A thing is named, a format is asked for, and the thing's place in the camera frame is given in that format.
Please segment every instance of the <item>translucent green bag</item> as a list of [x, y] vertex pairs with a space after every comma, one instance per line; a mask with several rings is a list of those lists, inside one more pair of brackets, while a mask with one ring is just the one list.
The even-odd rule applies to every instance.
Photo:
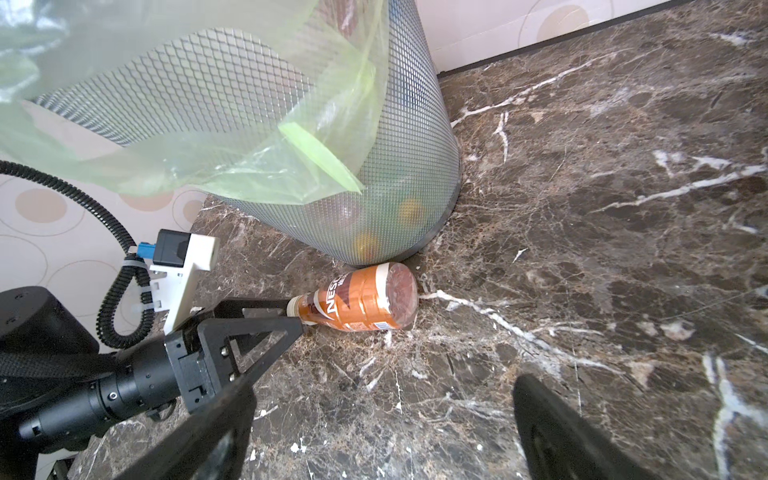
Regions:
[[[306, 204], [364, 188], [389, 76], [386, 0], [3, 4], [11, 159], [132, 195], [192, 184]], [[79, 158], [36, 128], [25, 99], [58, 102], [125, 148]]]

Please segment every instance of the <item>marble floor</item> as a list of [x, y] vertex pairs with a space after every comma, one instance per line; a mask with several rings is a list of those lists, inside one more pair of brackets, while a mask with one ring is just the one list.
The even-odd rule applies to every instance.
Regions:
[[[413, 328], [313, 327], [257, 384], [242, 478], [529, 478], [515, 378], [662, 478], [768, 469], [768, 6], [695, 0], [441, 80], [454, 214]], [[199, 305], [345, 270], [209, 199]], [[91, 445], [111, 478], [185, 416]]]

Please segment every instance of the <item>mesh trash can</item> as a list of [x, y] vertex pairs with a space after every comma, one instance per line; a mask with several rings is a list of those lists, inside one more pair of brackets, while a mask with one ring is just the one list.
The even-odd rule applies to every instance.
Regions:
[[[426, 39], [413, 0], [389, 0], [389, 80], [372, 150], [357, 172], [361, 194], [344, 192], [304, 205], [258, 204], [223, 198], [244, 213], [282, 230], [318, 250], [352, 265], [401, 260], [425, 246], [439, 231], [455, 205], [460, 187], [460, 162]], [[268, 46], [224, 29], [190, 36], [186, 45], [202, 44], [214, 51], [237, 55], [260, 51], [260, 65], [270, 74], [293, 79], [289, 91], [247, 89], [234, 92], [240, 108], [211, 110], [215, 82], [199, 85], [178, 97], [164, 85], [174, 59], [206, 59], [166, 45], [135, 61], [111, 77], [98, 76], [70, 88], [38, 97], [35, 103], [120, 145], [128, 146], [173, 130], [151, 117], [144, 104], [162, 98], [178, 104], [175, 122], [216, 131], [237, 128], [248, 121], [268, 121], [287, 113], [294, 98], [310, 89], [290, 65], [272, 56]], [[119, 75], [120, 81], [111, 81]], [[218, 72], [226, 77], [226, 72]]]

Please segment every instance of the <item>metal mesh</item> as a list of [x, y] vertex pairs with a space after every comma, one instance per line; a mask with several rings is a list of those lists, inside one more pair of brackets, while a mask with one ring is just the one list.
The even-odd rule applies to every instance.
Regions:
[[[363, 194], [311, 204], [224, 199], [353, 265], [414, 253], [445, 222], [460, 164], [413, 0], [390, 0], [390, 71], [376, 142], [358, 178]], [[191, 68], [195, 74], [184, 74]], [[172, 42], [37, 103], [127, 145], [171, 131], [228, 131], [278, 122], [312, 85], [268, 47], [230, 30]]]

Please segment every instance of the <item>blue connector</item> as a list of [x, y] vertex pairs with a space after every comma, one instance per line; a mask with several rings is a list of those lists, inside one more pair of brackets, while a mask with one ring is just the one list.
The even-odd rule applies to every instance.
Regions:
[[154, 257], [154, 243], [141, 242], [136, 247], [136, 254], [141, 258]]

